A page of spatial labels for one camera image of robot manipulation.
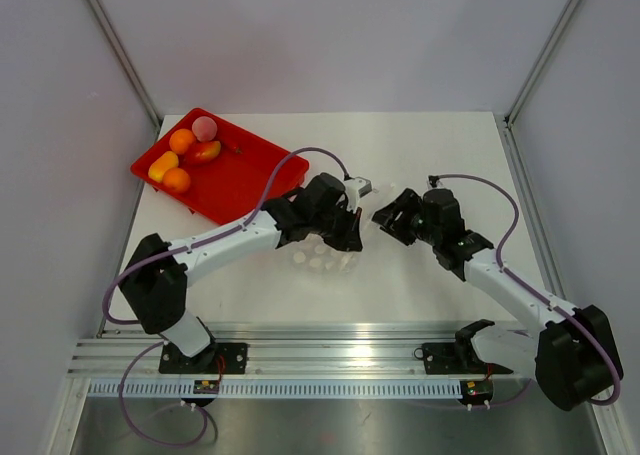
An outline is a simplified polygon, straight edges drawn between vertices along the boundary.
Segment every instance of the white wall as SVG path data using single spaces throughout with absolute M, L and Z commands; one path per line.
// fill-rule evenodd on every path
M 103 0 L 166 114 L 505 112 L 566 0 Z
M 98 328 L 153 138 L 82 0 L 0 0 L 0 439 L 34 454 Z
M 613 325 L 638 447 L 639 19 L 638 0 L 586 0 L 516 122 L 569 295 Z

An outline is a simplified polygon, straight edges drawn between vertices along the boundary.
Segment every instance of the orange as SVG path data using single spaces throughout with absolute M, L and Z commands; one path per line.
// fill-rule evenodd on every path
M 173 193 L 184 193 L 189 190 L 191 177 L 182 168 L 170 168 L 162 177 L 162 184 Z
M 178 155 L 184 155 L 192 143 L 196 141 L 196 136 L 188 128 L 181 128 L 171 134 L 169 147 Z

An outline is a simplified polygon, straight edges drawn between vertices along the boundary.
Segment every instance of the black mounting bracket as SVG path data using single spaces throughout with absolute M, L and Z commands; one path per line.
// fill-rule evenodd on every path
M 486 380 L 460 380 L 460 393 L 462 398 L 458 401 L 464 405 L 485 405 L 485 401 L 493 400 L 493 381 Z
M 173 343 L 162 347 L 160 366 L 158 371 L 162 374 L 172 375 L 218 375 L 218 357 L 224 359 L 225 375 L 244 375 L 247 368 L 249 345 L 246 343 L 216 342 L 212 357 L 204 364 L 197 363 L 196 357 L 187 357 Z
M 487 375 L 489 373 L 487 363 L 464 363 L 456 354 L 455 342 L 423 343 L 416 349 L 416 353 L 418 351 L 422 351 L 422 356 L 416 356 L 416 358 L 424 363 L 424 371 L 427 375 Z M 513 371 L 492 363 L 491 373 L 509 375 Z

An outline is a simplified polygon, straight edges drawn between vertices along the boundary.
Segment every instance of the plastic fruit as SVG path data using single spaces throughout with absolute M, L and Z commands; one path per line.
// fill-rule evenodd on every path
M 184 155 L 189 147 L 196 142 L 196 136 L 187 128 L 181 128 L 171 134 L 169 147 L 178 155 Z
M 191 177 L 182 168 L 171 168 L 164 174 L 162 184 L 173 193 L 184 193 L 191 186 Z
M 173 152 L 164 152 L 162 156 L 149 167 L 149 178 L 154 182 L 162 183 L 167 170 L 178 166 L 178 156 Z
M 208 163 L 220 154 L 219 141 L 194 143 L 184 154 L 184 163 L 187 165 L 202 165 Z
M 220 140 L 220 143 L 222 143 L 222 146 L 224 148 L 228 148 L 232 152 L 242 153 L 242 150 L 240 150 L 240 145 L 238 145 L 238 142 L 236 142 L 235 140 L 232 140 L 232 139 Z
M 212 118 L 198 117 L 191 125 L 191 130 L 199 142 L 210 142 L 216 138 L 218 124 Z

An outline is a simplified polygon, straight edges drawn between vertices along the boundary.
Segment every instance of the metal floor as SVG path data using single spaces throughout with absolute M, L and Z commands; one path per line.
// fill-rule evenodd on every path
M 497 393 L 516 390 L 508 382 Z M 201 419 L 177 408 L 148 419 L 167 399 L 127 400 L 140 428 L 169 442 L 187 441 Z M 133 435 L 116 398 L 88 398 L 78 428 L 74 455 L 219 454 L 219 455 L 397 455 L 605 453 L 586 405 L 565 413 L 537 387 L 521 402 L 468 413 L 454 401 L 394 400 L 236 400 L 220 399 L 208 407 L 218 437 L 209 429 L 191 448 L 164 449 Z

